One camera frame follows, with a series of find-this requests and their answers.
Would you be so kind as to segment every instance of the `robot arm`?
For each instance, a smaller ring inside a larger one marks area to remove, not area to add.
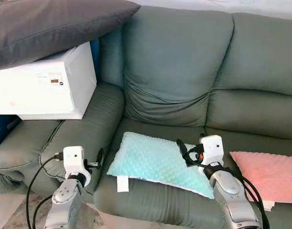
[[[81,146],[69,146],[63,149],[63,165],[66,180],[52,196],[52,208],[45,222],[45,229],[75,229],[78,210],[82,205],[82,190],[90,183],[91,174],[85,168]],[[98,168],[99,163],[90,167]]]
[[[200,144],[187,151],[181,140],[177,140],[187,166],[195,163],[213,187],[215,200],[222,208],[223,218],[229,229],[262,229],[254,210],[245,197],[243,184],[223,169],[223,146],[220,136],[212,135],[200,139]]]

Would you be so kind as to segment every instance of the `white appliance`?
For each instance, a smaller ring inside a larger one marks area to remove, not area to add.
[[[0,70],[0,115],[82,119],[96,87],[90,43]]]

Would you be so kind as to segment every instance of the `white label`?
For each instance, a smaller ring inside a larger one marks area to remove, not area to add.
[[[117,192],[129,192],[129,177],[117,176]]]

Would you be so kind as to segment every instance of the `couch armrest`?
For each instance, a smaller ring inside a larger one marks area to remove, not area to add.
[[[65,120],[51,136],[40,156],[42,164],[56,152],[66,146],[82,146],[84,157],[89,162],[96,160],[100,148],[104,149],[104,158],[121,120],[124,110],[124,95],[117,86],[99,83],[90,100],[82,120]],[[44,167],[46,173],[59,180],[64,179],[65,170],[62,161],[52,161]],[[85,188],[93,194],[101,169],[93,169],[90,184]]]

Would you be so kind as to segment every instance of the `cable connector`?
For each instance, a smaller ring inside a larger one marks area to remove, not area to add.
[[[55,153],[56,161],[63,161],[63,152]]]

